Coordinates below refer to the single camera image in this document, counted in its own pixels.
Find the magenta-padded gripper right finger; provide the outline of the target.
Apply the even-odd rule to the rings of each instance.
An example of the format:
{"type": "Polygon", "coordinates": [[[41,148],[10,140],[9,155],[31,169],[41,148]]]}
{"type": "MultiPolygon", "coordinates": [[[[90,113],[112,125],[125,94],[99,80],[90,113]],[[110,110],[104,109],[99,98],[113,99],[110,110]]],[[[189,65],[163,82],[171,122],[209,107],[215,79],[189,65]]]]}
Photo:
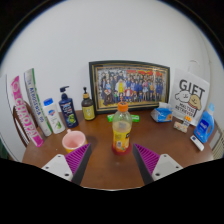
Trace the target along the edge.
{"type": "Polygon", "coordinates": [[[133,145],[133,154],[145,185],[182,169],[168,154],[157,154],[139,144],[133,145]]]}

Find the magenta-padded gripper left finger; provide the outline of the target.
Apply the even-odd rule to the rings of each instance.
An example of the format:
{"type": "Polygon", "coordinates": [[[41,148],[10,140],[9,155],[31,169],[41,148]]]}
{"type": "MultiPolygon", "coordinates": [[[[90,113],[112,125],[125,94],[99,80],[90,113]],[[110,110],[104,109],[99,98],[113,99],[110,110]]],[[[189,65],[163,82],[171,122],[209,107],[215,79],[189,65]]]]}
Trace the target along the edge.
{"type": "Polygon", "coordinates": [[[91,144],[88,143],[66,155],[57,154],[42,169],[80,185],[91,153],[91,144]]]}

